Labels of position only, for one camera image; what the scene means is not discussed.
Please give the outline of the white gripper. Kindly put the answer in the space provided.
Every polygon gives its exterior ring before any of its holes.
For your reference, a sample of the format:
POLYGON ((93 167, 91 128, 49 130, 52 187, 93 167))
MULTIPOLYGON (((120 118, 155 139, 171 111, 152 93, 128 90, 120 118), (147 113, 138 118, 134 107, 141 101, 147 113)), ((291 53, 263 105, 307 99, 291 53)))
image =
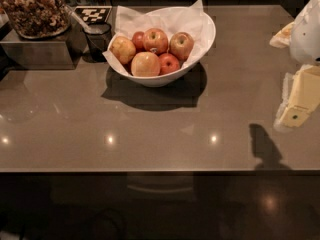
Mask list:
POLYGON ((310 0, 291 22, 269 41, 275 48, 289 46, 290 55, 303 65, 295 74, 286 73, 282 103, 274 128, 291 130, 302 126, 320 105, 320 0, 310 0))

